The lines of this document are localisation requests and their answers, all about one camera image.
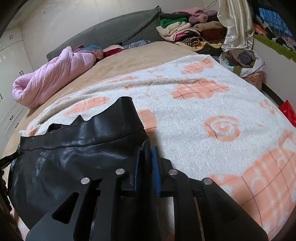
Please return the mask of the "black leather jacket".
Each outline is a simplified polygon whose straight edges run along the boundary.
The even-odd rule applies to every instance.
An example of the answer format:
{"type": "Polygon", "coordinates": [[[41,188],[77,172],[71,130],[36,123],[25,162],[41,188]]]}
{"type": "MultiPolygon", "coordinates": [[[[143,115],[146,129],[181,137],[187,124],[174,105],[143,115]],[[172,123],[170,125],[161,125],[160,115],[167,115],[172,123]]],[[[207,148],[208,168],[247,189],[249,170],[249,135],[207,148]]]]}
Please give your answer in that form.
{"type": "Polygon", "coordinates": [[[120,97],[90,120],[79,116],[69,125],[50,125],[43,135],[21,137],[9,173],[10,201],[30,231],[91,169],[118,165],[137,148],[136,224],[123,240],[161,240],[152,147],[130,97],[120,97]]]}

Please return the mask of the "small folded clothes by pillow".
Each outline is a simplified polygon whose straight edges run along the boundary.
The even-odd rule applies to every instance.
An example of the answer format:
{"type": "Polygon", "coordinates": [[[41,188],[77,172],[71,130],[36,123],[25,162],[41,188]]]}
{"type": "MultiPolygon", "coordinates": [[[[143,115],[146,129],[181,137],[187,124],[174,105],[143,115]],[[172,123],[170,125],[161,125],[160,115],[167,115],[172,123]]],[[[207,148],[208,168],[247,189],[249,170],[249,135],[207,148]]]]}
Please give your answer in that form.
{"type": "Polygon", "coordinates": [[[121,46],[120,44],[116,45],[110,45],[106,48],[101,48],[97,45],[90,45],[88,47],[84,47],[83,45],[78,46],[73,50],[73,52],[86,52],[86,53],[92,53],[98,60],[101,60],[103,58],[112,56],[114,54],[120,53],[123,50],[132,49],[136,47],[141,47],[147,44],[150,44],[151,41],[149,40],[139,40],[124,46],[121,46]]]}

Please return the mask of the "bag of clothes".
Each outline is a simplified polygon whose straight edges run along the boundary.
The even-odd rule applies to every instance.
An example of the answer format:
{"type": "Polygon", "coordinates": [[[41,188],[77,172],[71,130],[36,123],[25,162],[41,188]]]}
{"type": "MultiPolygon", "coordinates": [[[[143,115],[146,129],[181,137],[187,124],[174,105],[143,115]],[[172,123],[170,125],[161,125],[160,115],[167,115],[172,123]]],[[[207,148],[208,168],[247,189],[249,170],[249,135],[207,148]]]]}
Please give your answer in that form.
{"type": "Polygon", "coordinates": [[[265,63],[253,50],[229,50],[219,56],[219,62],[259,91],[262,90],[265,63]]]}

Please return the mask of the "pile of folded clothes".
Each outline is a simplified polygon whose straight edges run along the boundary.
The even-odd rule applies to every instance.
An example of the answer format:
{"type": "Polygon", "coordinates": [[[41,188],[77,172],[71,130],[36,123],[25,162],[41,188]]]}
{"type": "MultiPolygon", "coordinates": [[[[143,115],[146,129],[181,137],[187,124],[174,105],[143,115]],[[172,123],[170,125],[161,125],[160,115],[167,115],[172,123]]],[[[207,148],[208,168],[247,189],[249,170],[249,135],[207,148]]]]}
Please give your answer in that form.
{"type": "Polygon", "coordinates": [[[218,57],[222,53],[227,28],[218,20],[216,10],[181,9],[163,13],[159,19],[156,30],[165,41],[198,54],[218,57]]]}

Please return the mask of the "clothes on window sill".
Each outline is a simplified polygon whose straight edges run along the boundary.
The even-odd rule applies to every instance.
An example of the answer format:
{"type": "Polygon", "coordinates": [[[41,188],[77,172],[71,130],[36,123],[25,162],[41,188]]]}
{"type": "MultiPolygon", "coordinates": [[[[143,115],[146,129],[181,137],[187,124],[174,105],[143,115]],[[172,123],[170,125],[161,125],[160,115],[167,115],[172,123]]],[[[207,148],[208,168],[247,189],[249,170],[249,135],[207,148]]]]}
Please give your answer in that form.
{"type": "Polygon", "coordinates": [[[283,20],[275,23],[256,15],[253,21],[254,39],[295,62],[295,38],[283,20]]]}

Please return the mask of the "white orange patterned blanket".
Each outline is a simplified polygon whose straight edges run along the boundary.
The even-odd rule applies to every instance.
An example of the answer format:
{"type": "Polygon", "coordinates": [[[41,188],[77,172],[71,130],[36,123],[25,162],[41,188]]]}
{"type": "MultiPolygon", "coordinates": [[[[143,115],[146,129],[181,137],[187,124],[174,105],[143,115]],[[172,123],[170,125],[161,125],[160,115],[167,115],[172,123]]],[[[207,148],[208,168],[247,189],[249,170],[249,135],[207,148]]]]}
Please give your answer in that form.
{"type": "Polygon", "coordinates": [[[295,208],[295,127],[259,90],[208,55],[99,80],[55,101],[20,131],[89,120],[132,98],[153,144],[192,178],[211,177],[274,238],[295,208]]]}

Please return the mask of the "pink quilted duvet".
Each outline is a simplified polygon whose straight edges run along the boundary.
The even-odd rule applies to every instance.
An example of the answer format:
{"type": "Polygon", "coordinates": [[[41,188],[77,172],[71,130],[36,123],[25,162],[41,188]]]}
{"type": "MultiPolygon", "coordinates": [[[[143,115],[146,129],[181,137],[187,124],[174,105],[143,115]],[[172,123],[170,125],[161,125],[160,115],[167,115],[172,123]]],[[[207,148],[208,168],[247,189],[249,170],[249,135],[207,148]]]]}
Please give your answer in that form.
{"type": "Polygon", "coordinates": [[[68,46],[59,56],[32,73],[18,77],[12,85],[16,102],[35,109],[74,79],[88,71],[97,58],[90,52],[74,52],[68,46]]]}

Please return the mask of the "tan plush bedspread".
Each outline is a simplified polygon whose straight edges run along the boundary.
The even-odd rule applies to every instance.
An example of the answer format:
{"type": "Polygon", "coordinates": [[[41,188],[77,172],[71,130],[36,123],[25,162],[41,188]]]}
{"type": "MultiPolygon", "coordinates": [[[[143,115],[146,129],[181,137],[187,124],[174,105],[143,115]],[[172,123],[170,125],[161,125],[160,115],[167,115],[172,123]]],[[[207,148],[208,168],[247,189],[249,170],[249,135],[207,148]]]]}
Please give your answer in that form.
{"type": "Polygon", "coordinates": [[[90,70],[53,95],[39,108],[32,111],[26,110],[21,119],[16,122],[14,131],[7,140],[5,140],[4,133],[1,132],[1,157],[15,151],[20,139],[19,131],[25,130],[36,116],[60,98],[108,78],[159,66],[180,57],[194,54],[196,53],[178,45],[158,41],[124,50],[99,61],[90,70]]]}

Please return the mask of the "red garment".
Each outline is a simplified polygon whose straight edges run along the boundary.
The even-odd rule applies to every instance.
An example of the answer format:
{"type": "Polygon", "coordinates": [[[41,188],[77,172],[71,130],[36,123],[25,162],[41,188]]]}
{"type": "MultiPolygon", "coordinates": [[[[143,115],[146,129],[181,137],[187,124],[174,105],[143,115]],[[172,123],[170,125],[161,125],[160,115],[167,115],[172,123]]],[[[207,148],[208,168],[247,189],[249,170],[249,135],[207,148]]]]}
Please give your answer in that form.
{"type": "Polygon", "coordinates": [[[284,114],[284,116],[290,121],[290,123],[296,127],[296,114],[290,102],[286,100],[282,105],[280,105],[279,110],[284,114]]]}

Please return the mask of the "white wardrobe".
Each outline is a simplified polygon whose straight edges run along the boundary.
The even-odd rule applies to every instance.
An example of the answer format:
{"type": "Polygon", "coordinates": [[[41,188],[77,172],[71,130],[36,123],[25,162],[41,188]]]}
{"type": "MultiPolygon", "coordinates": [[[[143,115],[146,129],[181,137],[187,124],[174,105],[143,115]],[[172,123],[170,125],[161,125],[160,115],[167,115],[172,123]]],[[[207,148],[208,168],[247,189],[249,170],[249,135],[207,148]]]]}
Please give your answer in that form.
{"type": "Polygon", "coordinates": [[[17,103],[12,94],[14,81],[33,71],[23,43],[20,27],[1,37],[1,142],[7,143],[28,108],[17,103]]]}

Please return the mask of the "grey headboard cushion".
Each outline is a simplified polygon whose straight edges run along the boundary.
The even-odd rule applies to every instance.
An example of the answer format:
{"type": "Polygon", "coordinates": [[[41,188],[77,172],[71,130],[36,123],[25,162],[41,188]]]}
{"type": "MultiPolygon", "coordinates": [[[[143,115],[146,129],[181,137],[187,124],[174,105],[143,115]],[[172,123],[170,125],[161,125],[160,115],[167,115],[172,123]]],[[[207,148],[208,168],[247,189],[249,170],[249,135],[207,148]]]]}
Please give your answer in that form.
{"type": "Polygon", "coordinates": [[[47,60],[50,61],[59,56],[67,46],[74,49],[80,45],[85,47],[97,45],[104,49],[110,45],[119,43],[127,45],[140,40],[162,41],[162,37],[156,30],[160,24],[161,13],[161,7],[157,6],[154,9],[117,16],[93,25],[49,52],[47,60]]]}

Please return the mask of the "cream satin curtain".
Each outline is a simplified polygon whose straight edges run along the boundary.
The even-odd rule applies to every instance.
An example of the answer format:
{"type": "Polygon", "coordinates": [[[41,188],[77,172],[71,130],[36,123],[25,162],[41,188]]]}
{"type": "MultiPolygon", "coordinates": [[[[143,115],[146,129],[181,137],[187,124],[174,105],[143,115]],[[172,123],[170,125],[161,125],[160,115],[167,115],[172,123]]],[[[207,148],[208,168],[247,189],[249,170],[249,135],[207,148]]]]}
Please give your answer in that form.
{"type": "Polygon", "coordinates": [[[219,1],[217,13],[220,23],[227,28],[223,52],[235,49],[251,50],[253,46],[254,27],[248,1],[219,1]]]}

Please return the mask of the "window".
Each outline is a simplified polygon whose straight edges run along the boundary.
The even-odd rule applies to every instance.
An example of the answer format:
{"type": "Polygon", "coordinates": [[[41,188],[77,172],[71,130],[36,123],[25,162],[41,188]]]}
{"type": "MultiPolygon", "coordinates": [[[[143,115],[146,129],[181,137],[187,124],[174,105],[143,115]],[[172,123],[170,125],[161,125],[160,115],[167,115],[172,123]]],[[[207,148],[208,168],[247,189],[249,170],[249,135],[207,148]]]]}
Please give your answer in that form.
{"type": "Polygon", "coordinates": [[[295,16],[288,16],[280,13],[277,9],[267,6],[260,6],[256,9],[256,14],[263,23],[267,23],[268,28],[274,37],[290,37],[295,40],[295,16]]]}

